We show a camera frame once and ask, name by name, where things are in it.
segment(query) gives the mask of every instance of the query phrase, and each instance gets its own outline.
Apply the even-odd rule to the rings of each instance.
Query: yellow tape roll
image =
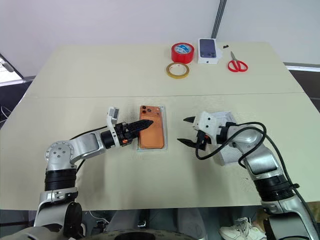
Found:
[[[175,68],[175,67],[181,67],[183,66],[185,68],[185,72],[180,74],[180,75],[176,75],[176,74],[173,74],[171,72],[171,69],[172,68]],[[173,63],[170,63],[167,67],[166,67],[166,73],[174,78],[174,79],[183,79],[185,78],[186,76],[188,76],[189,74],[189,67],[187,65],[185,65],[184,63],[181,63],[181,62],[173,62]]]

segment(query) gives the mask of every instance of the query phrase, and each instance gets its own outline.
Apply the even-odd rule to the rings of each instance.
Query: red tape roll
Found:
[[[171,59],[175,63],[188,64],[194,58],[195,48],[186,42],[178,42],[171,47]]]

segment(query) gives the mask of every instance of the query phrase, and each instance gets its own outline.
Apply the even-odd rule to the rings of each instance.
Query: orange phone case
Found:
[[[157,106],[141,106],[140,120],[148,119],[153,123],[139,133],[139,147],[142,149],[162,149],[165,146],[162,113]]]

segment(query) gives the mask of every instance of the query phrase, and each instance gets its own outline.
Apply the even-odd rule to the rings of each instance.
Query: white sneaker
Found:
[[[233,226],[223,226],[219,234],[225,240],[266,240],[267,237],[258,227],[252,226],[247,217],[239,218]]]

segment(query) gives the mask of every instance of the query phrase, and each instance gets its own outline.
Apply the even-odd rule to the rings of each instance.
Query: scissors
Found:
[[[245,64],[243,61],[239,61],[236,59],[233,52],[231,52],[232,60],[228,63],[228,69],[231,72],[237,73],[237,72],[245,72],[248,70],[248,65]]]

